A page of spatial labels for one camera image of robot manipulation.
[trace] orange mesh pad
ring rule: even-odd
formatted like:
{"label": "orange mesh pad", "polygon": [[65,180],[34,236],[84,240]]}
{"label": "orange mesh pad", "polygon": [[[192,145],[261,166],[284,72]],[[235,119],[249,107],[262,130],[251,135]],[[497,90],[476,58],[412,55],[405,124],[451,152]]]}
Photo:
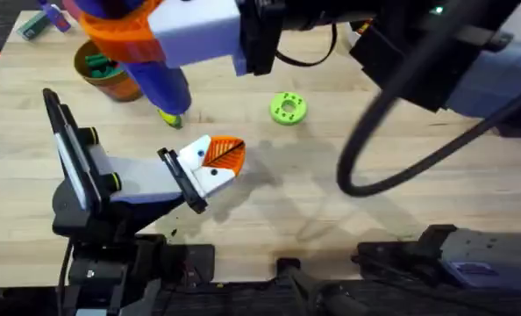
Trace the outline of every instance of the orange mesh pad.
{"label": "orange mesh pad", "polygon": [[163,0],[146,0],[120,19],[102,19],[82,13],[79,22],[101,53],[114,61],[163,61],[165,55],[149,29],[147,16]]}
{"label": "orange mesh pad", "polygon": [[203,167],[232,169],[239,174],[245,161],[245,142],[232,136],[213,136]]}

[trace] black cable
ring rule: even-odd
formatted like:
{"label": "black cable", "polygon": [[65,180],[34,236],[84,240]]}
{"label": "black cable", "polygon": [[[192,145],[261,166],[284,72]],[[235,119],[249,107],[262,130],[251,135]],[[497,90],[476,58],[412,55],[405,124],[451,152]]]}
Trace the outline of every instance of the black cable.
{"label": "black cable", "polygon": [[395,284],[393,282],[387,282],[387,281],[383,281],[383,280],[372,280],[372,281],[375,282],[375,283],[378,283],[378,284],[386,285],[386,286],[389,286],[389,287],[394,287],[394,288],[396,288],[398,290],[401,290],[401,291],[409,292],[409,293],[411,293],[411,294],[413,294],[415,296],[418,296],[418,297],[431,298],[431,299],[434,299],[434,300],[437,300],[437,301],[441,301],[441,302],[445,302],[445,303],[449,303],[449,304],[465,306],[466,308],[469,308],[469,309],[472,309],[472,310],[488,312],[490,314],[497,315],[497,316],[508,316],[509,315],[508,313],[505,313],[505,312],[499,312],[499,311],[490,309],[490,308],[485,307],[485,306],[468,303],[466,301],[463,301],[463,300],[460,300],[460,299],[457,299],[457,298],[449,298],[449,297],[447,297],[445,295],[433,294],[430,291],[420,291],[420,290],[416,290],[416,289],[411,289],[411,288],[408,288],[408,287],[403,286],[401,284]]}
{"label": "black cable", "polygon": [[56,306],[58,308],[58,316],[63,314],[62,302],[64,299],[64,289],[66,287],[66,272],[68,271],[69,256],[71,250],[74,247],[74,243],[71,239],[68,239],[68,245],[66,246],[66,253],[64,254],[64,260],[61,262],[60,277],[58,278],[58,287],[56,288]]}
{"label": "black cable", "polygon": [[415,52],[395,72],[383,91],[368,107],[343,148],[337,167],[337,183],[340,189],[347,195],[367,197],[404,183],[442,161],[448,155],[453,154],[470,141],[488,131],[498,122],[521,109],[521,96],[519,96],[512,100],[509,105],[495,112],[489,118],[484,119],[477,126],[396,175],[367,185],[359,186],[352,183],[352,173],[362,150],[393,107],[397,96],[401,95],[401,92],[404,90],[411,89],[418,82],[426,69],[439,58],[442,50],[449,43],[451,35],[457,32],[460,26],[464,25],[474,14],[477,14],[485,3],[485,0],[459,1],[457,6],[443,18],[444,22],[439,24],[438,30],[425,37],[423,43],[415,49]]}
{"label": "black cable", "polygon": [[332,51],[334,50],[334,48],[337,46],[337,38],[339,36],[339,33],[337,32],[337,25],[335,25],[335,24],[331,25],[331,30],[332,30],[331,48],[329,48],[329,52],[327,53],[327,55],[325,57],[323,57],[323,59],[320,61],[315,61],[315,62],[297,61],[293,58],[286,56],[285,54],[280,53],[280,51],[278,51],[278,50],[276,50],[275,56],[279,60],[281,60],[289,65],[292,65],[292,66],[297,66],[297,67],[317,66],[318,64],[322,63],[323,61],[326,61],[327,58],[329,58],[329,56],[332,54]]}

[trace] wooden tabletop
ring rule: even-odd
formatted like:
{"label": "wooden tabletop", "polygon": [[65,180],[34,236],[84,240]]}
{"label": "wooden tabletop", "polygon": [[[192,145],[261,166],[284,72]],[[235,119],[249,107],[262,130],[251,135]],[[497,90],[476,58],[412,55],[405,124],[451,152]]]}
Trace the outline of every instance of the wooden tabletop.
{"label": "wooden tabletop", "polygon": [[[22,12],[17,25],[33,11]],[[328,49],[327,27],[287,33],[281,49],[314,61]],[[213,243],[216,280],[273,275],[281,256],[297,256],[312,274],[355,277],[349,255],[361,241],[416,239],[430,224],[521,233],[521,140],[485,135],[416,179],[376,197],[345,196],[335,168],[377,88],[346,54],[344,43],[323,65],[279,61],[270,75],[236,77],[229,58],[184,69],[194,102],[184,128],[169,128],[141,98],[115,103],[73,67],[86,40],[79,26],[47,29],[34,42],[12,33],[0,56],[0,286],[57,284],[65,238],[52,233],[51,198],[62,172],[41,91],[55,90],[80,126],[95,126],[110,155],[154,158],[203,134],[235,135],[247,145],[246,165],[230,188],[197,215],[188,206],[148,227],[175,243]],[[268,105],[280,91],[309,104],[298,126],[279,126]],[[360,163],[358,182],[405,168],[475,121],[401,102]]]}

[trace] white 3d-printed part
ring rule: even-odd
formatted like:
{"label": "white 3d-printed part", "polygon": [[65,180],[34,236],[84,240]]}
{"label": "white 3d-printed part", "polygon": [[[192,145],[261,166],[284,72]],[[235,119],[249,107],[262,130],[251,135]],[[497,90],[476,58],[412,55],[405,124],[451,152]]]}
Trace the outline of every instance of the white 3d-printed part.
{"label": "white 3d-printed part", "polygon": [[235,178],[231,169],[203,167],[210,144],[211,137],[204,135],[179,151],[178,161],[201,198],[210,197]]}
{"label": "white 3d-printed part", "polygon": [[235,0],[167,0],[147,22],[170,68],[239,55],[240,14]]}
{"label": "white 3d-printed part", "polygon": [[120,177],[122,190],[111,194],[111,202],[144,204],[181,196],[179,185],[160,159],[109,157],[101,145],[91,146],[89,153],[99,174],[116,172]]}

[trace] green washer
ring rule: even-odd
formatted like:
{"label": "green washer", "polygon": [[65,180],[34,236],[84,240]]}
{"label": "green washer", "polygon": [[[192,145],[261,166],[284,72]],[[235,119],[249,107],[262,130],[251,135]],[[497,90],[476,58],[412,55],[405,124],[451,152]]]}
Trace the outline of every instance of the green washer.
{"label": "green washer", "polygon": [[307,103],[296,93],[282,92],[272,99],[270,115],[278,124],[292,126],[307,115]]}

